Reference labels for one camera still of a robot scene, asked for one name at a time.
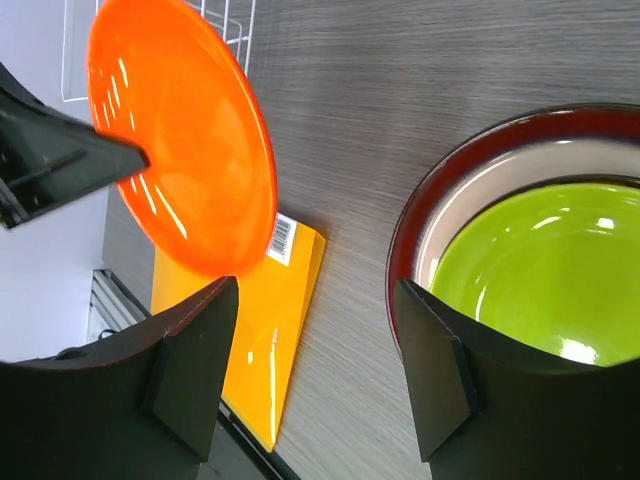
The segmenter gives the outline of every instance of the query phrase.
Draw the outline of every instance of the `wire rack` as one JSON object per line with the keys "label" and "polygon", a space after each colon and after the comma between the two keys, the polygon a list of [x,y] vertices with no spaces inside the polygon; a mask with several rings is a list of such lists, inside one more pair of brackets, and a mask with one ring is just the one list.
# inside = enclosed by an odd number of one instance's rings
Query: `wire rack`
{"label": "wire rack", "polygon": [[[84,78],[86,45],[93,18],[104,1],[64,2],[60,93],[65,103],[87,100]],[[249,72],[251,59],[256,2],[257,0],[185,0],[220,35],[244,68],[245,75]]]}

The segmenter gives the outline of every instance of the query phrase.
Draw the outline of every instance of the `barcode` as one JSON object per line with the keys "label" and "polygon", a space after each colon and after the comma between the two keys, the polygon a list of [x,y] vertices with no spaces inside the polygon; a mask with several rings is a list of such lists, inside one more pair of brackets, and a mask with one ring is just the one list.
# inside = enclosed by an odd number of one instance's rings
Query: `barcode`
{"label": "barcode", "polygon": [[276,227],[273,230],[273,238],[271,239],[271,246],[267,251],[267,255],[289,266],[289,260],[291,258],[291,250],[293,247],[293,238],[296,233],[296,226],[298,223],[291,220],[289,217],[285,217],[282,214],[278,214],[276,217]]}

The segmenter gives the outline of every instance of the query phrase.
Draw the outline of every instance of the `table surface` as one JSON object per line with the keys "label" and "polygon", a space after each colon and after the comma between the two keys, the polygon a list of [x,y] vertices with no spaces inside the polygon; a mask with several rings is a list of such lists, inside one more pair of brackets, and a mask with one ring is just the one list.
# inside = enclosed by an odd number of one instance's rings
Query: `table surface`
{"label": "table surface", "polygon": [[[302,479],[430,478],[384,273],[447,151],[535,108],[640,102],[637,1],[258,1],[250,79],[281,211],[328,239],[276,451]],[[149,301],[153,250],[112,192],[105,261]]]}

